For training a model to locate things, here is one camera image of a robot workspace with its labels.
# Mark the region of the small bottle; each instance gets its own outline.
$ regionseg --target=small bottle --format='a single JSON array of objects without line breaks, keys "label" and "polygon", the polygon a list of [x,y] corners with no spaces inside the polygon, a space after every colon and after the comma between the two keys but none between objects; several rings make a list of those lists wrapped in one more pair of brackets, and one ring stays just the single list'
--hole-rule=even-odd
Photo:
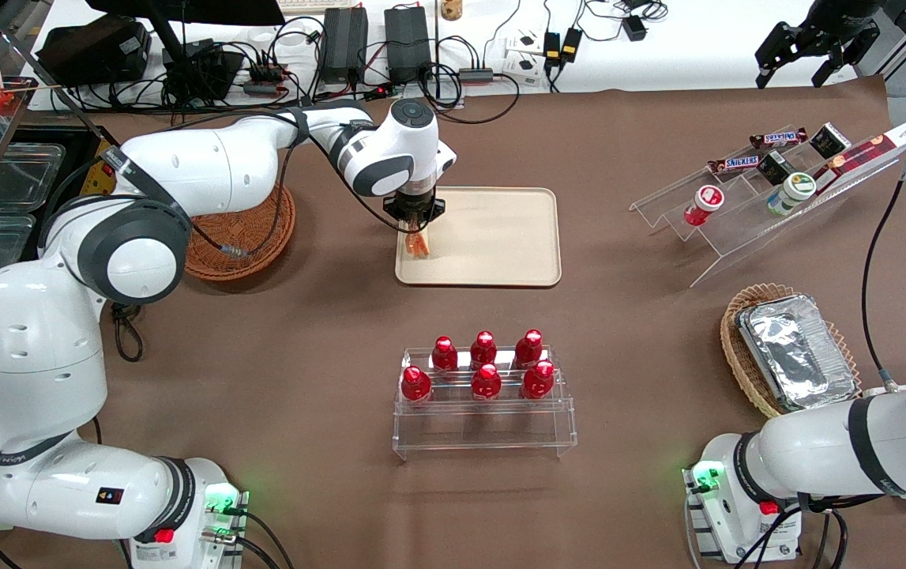
[{"label": "small bottle", "polygon": [[400,379],[400,393],[407,401],[430,401],[431,378],[417,365],[407,365]]},{"label": "small bottle", "polygon": [[723,191],[715,185],[703,185],[695,192],[694,204],[684,210],[684,220],[691,226],[698,227],[705,223],[712,212],[723,205]]},{"label": "small bottle", "polygon": [[470,346],[471,370],[477,371],[480,370],[481,365],[495,363],[497,353],[495,337],[487,330],[482,331],[477,335],[473,345]]},{"label": "small bottle", "polygon": [[528,330],[517,342],[517,353],[513,359],[514,370],[529,370],[540,360],[543,353],[543,335],[539,330]]},{"label": "small bottle", "polygon": [[540,360],[526,371],[519,385],[519,398],[543,399],[555,386],[555,365],[550,360]]},{"label": "small bottle", "polygon": [[769,212],[777,216],[788,216],[793,208],[806,202],[817,189],[818,184],[810,174],[792,173],[782,183],[782,187],[768,199]]},{"label": "small bottle", "polygon": [[457,370],[456,347],[449,336],[438,336],[438,340],[435,340],[435,347],[431,349],[431,366],[435,370]]},{"label": "small bottle", "polygon": [[471,392],[478,401],[491,401],[498,399],[498,392],[502,391],[502,377],[493,364],[481,365],[480,370],[474,374],[470,382]]}]

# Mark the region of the red button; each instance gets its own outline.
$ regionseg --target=red button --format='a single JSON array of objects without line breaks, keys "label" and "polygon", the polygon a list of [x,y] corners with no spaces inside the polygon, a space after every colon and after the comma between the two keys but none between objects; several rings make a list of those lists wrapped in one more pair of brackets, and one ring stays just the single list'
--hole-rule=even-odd
[{"label": "red button", "polygon": [[168,529],[167,527],[165,527],[165,529],[159,529],[157,530],[157,532],[154,532],[154,541],[157,541],[157,543],[160,544],[170,544],[171,540],[174,539],[174,537],[175,530]]}]

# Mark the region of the snickers bar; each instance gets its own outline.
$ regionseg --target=snickers bar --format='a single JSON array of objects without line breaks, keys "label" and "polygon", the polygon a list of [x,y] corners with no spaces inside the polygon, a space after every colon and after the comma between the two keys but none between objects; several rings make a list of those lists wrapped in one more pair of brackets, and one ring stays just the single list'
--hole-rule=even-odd
[{"label": "snickers bar", "polygon": [[755,148],[777,148],[782,145],[798,145],[807,141],[807,132],[804,129],[792,130],[788,133],[755,134],[748,139]]},{"label": "snickers bar", "polygon": [[737,170],[757,168],[761,162],[760,156],[742,156],[728,160],[709,160],[709,171],[713,174],[726,174]]}]

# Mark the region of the red bottle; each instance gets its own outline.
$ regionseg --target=red bottle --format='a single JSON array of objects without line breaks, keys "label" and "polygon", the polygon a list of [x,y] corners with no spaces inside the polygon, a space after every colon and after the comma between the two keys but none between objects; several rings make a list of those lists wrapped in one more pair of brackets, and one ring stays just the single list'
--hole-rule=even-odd
[{"label": "red bottle", "polygon": [[502,377],[495,365],[481,365],[480,370],[475,372],[474,379],[471,379],[470,389],[474,392],[474,399],[478,401],[498,399],[498,392],[502,391]]},{"label": "red bottle", "polygon": [[549,360],[540,360],[526,371],[519,385],[521,399],[543,399],[555,386],[555,365]]},{"label": "red bottle", "polygon": [[513,359],[514,370],[529,370],[540,360],[543,353],[543,336],[539,330],[529,330],[517,342],[517,355]]},{"label": "red bottle", "polygon": [[409,401],[428,401],[431,399],[431,378],[417,365],[407,365],[400,381],[400,392]]},{"label": "red bottle", "polygon": [[498,353],[495,347],[495,337],[491,332],[484,330],[477,335],[473,345],[470,346],[470,368],[471,370],[480,370],[481,365],[495,363],[495,354]]},{"label": "red bottle", "polygon": [[456,347],[453,347],[453,340],[448,336],[438,336],[438,340],[435,340],[435,347],[431,349],[431,366],[435,370],[457,370]]}]

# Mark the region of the wicker basket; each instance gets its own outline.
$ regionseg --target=wicker basket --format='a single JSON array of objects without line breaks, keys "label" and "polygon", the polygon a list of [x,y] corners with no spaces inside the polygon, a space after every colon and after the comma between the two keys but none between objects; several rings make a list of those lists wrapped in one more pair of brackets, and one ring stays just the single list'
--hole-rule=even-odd
[{"label": "wicker basket", "polygon": [[278,197],[283,199],[280,202],[280,219],[273,227],[269,241],[260,250],[248,257],[232,257],[215,249],[197,232],[193,232],[186,249],[186,273],[204,281],[234,281],[266,269],[284,251],[291,231],[295,229],[295,202],[286,187],[278,185],[262,204],[244,212],[193,217],[193,222],[214,241],[251,251],[271,230]]},{"label": "wicker basket", "polygon": [[[764,375],[758,368],[755,357],[752,356],[744,337],[741,336],[741,331],[737,327],[737,313],[744,307],[775,301],[793,294],[795,292],[792,288],[784,287],[781,284],[754,284],[734,296],[734,299],[730,301],[730,306],[727,306],[727,312],[723,314],[723,321],[720,322],[720,340],[723,342],[723,352],[727,356],[730,368],[734,371],[738,385],[755,407],[758,407],[769,418],[778,417],[788,411],[784,411],[776,402],[768,382],[765,381]],[[853,377],[859,384],[860,375],[857,374],[853,355],[846,347],[846,340],[842,338],[842,334],[836,330],[834,324],[825,321],[825,326],[832,333],[832,339],[835,339],[839,350],[842,350],[846,363],[849,364]]]}]

